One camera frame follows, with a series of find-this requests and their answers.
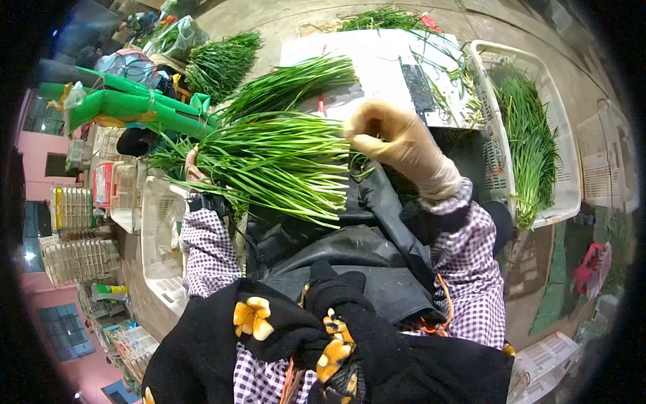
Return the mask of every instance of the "white plastic basket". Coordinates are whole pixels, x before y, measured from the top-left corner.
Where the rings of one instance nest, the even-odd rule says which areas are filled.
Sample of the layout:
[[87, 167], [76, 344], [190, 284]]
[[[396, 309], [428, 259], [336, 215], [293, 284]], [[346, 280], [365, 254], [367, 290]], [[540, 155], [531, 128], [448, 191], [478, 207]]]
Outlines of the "white plastic basket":
[[125, 128], [98, 127], [96, 129], [96, 137], [94, 139], [94, 147], [92, 149], [93, 154], [99, 156], [103, 160], [113, 162], [119, 160], [117, 142], [124, 131]]
[[109, 277], [121, 266], [116, 240], [44, 240], [43, 266], [54, 287]]
[[186, 189], [149, 176], [141, 201], [143, 278], [177, 316], [182, 315], [188, 302], [182, 287], [184, 263], [178, 231], [178, 223], [187, 211], [187, 196]]
[[549, 393], [580, 357], [582, 346], [556, 332], [516, 353], [508, 404], [531, 404]]
[[583, 170], [583, 200], [624, 209], [639, 206], [635, 146], [630, 124], [619, 108], [605, 100], [595, 115], [577, 127]]
[[131, 234], [141, 229], [141, 190], [146, 172], [144, 160], [137, 160], [134, 165], [119, 161], [112, 166], [110, 216]]
[[547, 66], [533, 54], [493, 42], [473, 41], [466, 52], [470, 70], [475, 76], [478, 98], [484, 104], [485, 128], [489, 135], [482, 146], [486, 164], [482, 199], [506, 202], [516, 223], [516, 201], [510, 198], [516, 194], [512, 158], [500, 108], [487, 74], [487, 70], [496, 63], [507, 60], [536, 83], [541, 102], [547, 104], [547, 125], [552, 132], [557, 129], [556, 148], [561, 160], [556, 161], [554, 205], [540, 211], [532, 227], [547, 226], [575, 216], [581, 207], [579, 162], [563, 100]]
[[92, 228], [92, 191], [87, 188], [53, 187], [50, 190], [52, 230]]

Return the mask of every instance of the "plastic bag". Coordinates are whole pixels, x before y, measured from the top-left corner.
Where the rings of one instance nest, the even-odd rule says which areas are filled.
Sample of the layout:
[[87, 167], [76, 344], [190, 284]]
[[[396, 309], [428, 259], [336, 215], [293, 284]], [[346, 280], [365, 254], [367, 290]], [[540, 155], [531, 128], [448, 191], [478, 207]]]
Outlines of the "plastic bag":
[[[177, 33], [175, 43], [166, 52], [160, 52], [165, 40], [170, 38], [169, 33], [176, 29], [179, 32]], [[143, 48], [143, 53], [146, 56], [161, 53], [169, 58], [187, 62], [191, 49], [204, 44], [209, 39], [207, 33], [198, 26], [198, 23], [191, 16], [186, 16], [175, 22], [171, 28], [166, 30], [158, 38], [150, 40]]]
[[177, 18], [183, 18], [193, 13], [198, 5], [200, 5], [200, 0], [166, 0], [161, 5], [160, 11]]
[[69, 94], [63, 100], [63, 109], [72, 109], [83, 103], [83, 98], [86, 96], [85, 90], [83, 90], [83, 83], [77, 81], [74, 86], [70, 89]]

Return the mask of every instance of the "gloved hand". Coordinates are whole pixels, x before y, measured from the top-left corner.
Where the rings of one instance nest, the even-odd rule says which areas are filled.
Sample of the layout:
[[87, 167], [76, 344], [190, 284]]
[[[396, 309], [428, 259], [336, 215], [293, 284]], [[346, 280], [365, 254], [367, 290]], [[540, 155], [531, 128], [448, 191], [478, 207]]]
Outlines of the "gloved hand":
[[201, 171], [195, 166], [195, 156], [198, 155], [198, 147], [193, 147], [193, 150], [189, 151], [189, 154], [186, 155], [186, 163], [184, 164], [184, 172], [186, 173], [187, 182], [204, 182], [206, 184], [213, 184], [211, 180], [203, 180], [207, 178]]
[[423, 198], [445, 199], [460, 187], [455, 164], [442, 154], [425, 124], [412, 112], [368, 100], [346, 123], [345, 136], [357, 151], [407, 176]]

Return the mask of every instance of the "orange cord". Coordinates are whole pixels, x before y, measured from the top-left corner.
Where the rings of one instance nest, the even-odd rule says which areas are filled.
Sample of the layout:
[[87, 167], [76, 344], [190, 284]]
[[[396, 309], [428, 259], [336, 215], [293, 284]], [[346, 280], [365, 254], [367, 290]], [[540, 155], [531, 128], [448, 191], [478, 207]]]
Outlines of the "orange cord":
[[440, 281], [440, 285], [442, 285], [444, 295], [446, 296], [446, 301], [448, 302], [448, 317], [446, 318], [446, 322], [444, 324], [436, 325], [435, 328], [428, 328], [424, 325], [422, 327], [422, 330], [426, 331], [429, 334], [434, 334], [437, 332], [441, 336], [446, 337], [448, 336], [446, 329], [448, 328], [448, 325], [449, 323], [451, 323], [451, 319], [453, 318], [453, 303], [451, 303], [451, 297], [448, 295], [448, 289], [446, 288], [444, 279], [442, 279], [442, 275], [440, 275], [439, 273], [437, 274], [437, 280]]
[[283, 384], [283, 391], [280, 395], [279, 404], [287, 404], [285, 403], [285, 396], [287, 395], [287, 391], [291, 388], [291, 384], [294, 381], [294, 372], [294, 359], [289, 358], [289, 367], [287, 368], [287, 374], [285, 375], [285, 384]]

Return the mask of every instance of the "checkered sleeve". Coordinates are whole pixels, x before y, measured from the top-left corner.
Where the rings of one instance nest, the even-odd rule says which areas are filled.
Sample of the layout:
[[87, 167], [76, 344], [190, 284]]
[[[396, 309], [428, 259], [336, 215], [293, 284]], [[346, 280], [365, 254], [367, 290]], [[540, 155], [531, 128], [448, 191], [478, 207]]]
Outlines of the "checkered sleeve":
[[187, 213], [182, 240], [190, 251], [183, 281], [189, 296], [207, 297], [242, 277], [229, 235], [215, 211]]
[[[238, 343], [236, 350], [238, 361], [233, 371], [233, 402], [236, 404], [279, 404], [289, 362], [284, 360], [272, 363], [259, 361], [241, 343]], [[307, 395], [316, 379], [317, 373], [307, 370], [300, 381], [298, 392], [292, 403], [307, 403]]]
[[[431, 256], [434, 269], [442, 275], [453, 305], [448, 334], [502, 349], [505, 302], [503, 279], [493, 254], [495, 225], [480, 205], [471, 202], [471, 194], [472, 183], [463, 178], [453, 197], [438, 202], [421, 202], [424, 209], [435, 215], [470, 206], [466, 224], [455, 233], [440, 233], [431, 247]], [[448, 315], [448, 300], [439, 281], [435, 283], [435, 300]]]

